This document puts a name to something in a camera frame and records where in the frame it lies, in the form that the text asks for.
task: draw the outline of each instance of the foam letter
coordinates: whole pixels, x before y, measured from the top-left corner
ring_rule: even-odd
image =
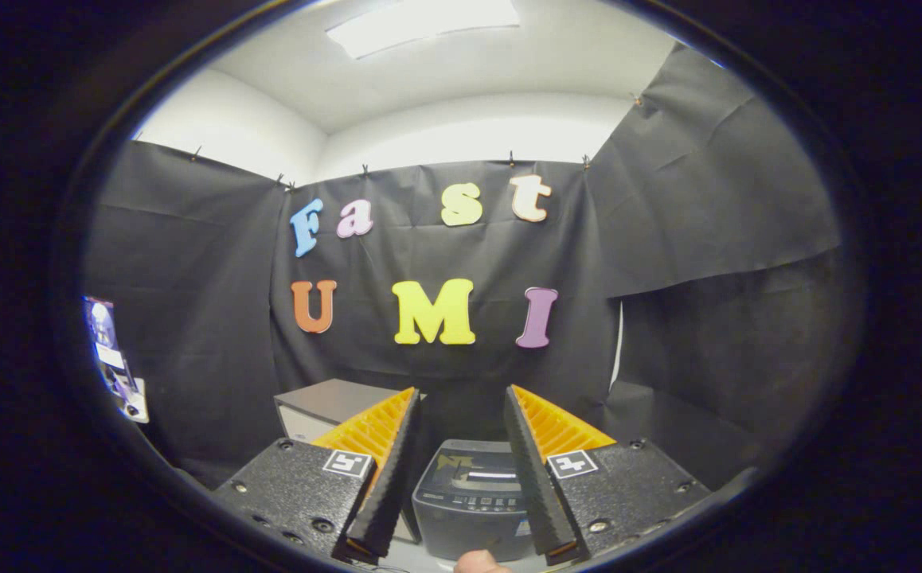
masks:
[[[373,228],[373,219],[369,218],[369,212],[373,210],[373,204],[364,199],[352,201],[341,209],[340,224],[337,225],[337,236],[341,239],[348,239],[352,235],[365,235]]]
[[[295,230],[295,256],[301,257],[316,246],[313,232],[319,231],[319,218],[316,213],[323,210],[323,202],[313,199],[301,211],[291,216],[291,226]]]
[[[319,318],[312,318],[309,314],[309,290],[312,283],[308,280],[296,280],[291,283],[291,291],[295,299],[295,322],[306,333],[325,333],[334,322],[334,289],[337,282],[334,280],[320,280],[316,283],[319,290]]]
[[[399,345],[417,345],[415,324],[425,341],[432,342],[443,324],[440,342],[445,345],[470,345],[475,333],[468,327],[468,294],[473,289],[471,280],[450,279],[443,283],[436,304],[429,304],[421,284],[414,280],[395,283],[391,291],[398,296],[400,327],[394,334]]]
[[[545,326],[549,323],[549,308],[559,294],[553,289],[540,289],[533,286],[525,291],[528,299],[528,316],[525,319],[525,331],[518,337],[517,345],[522,348],[542,348],[549,344],[545,337]]]
[[[475,184],[454,184],[443,190],[443,211],[440,217],[447,226],[469,225],[482,217],[479,187]]]
[[[538,196],[548,197],[553,190],[542,184],[542,177],[538,175],[512,177],[511,184],[517,186],[514,190],[514,201],[511,203],[514,214],[526,221],[544,220],[545,210],[535,206],[535,202],[538,201]]]

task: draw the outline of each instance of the electronic device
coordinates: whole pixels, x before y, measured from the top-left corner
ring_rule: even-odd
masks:
[[[533,554],[508,442],[446,440],[425,468],[412,504],[432,557],[458,559],[489,550],[502,562]]]

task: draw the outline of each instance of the screw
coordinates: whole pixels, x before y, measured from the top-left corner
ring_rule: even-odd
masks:
[[[588,530],[592,533],[602,533],[610,528],[610,522],[605,519],[596,519],[592,523],[589,523]]]
[[[326,519],[320,518],[312,520],[312,528],[316,531],[319,531],[320,533],[330,533],[330,531],[334,530],[334,525],[333,523],[326,521]]]

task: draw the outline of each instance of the sticker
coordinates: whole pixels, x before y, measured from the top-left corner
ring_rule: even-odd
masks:
[[[599,469],[585,450],[574,450],[566,454],[549,456],[547,461],[557,479],[574,478],[575,475],[591,473]]]
[[[350,475],[352,478],[365,478],[365,471],[369,468],[369,462],[373,457],[366,454],[355,454],[354,452],[343,452],[343,450],[334,450],[330,454],[330,459],[323,464],[323,471],[338,473],[341,475]]]

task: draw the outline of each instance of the orange letter u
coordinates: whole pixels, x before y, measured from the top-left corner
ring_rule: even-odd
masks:
[[[309,314],[309,291],[312,283],[308,280],[296,280],[291,283],[291,293],[295,300],[295,322],[306,333],[325,333],[334,322],[334,289],[337,289],[336,280],[320,280],[316,283],[319,290],[319,318],[312,318]]]

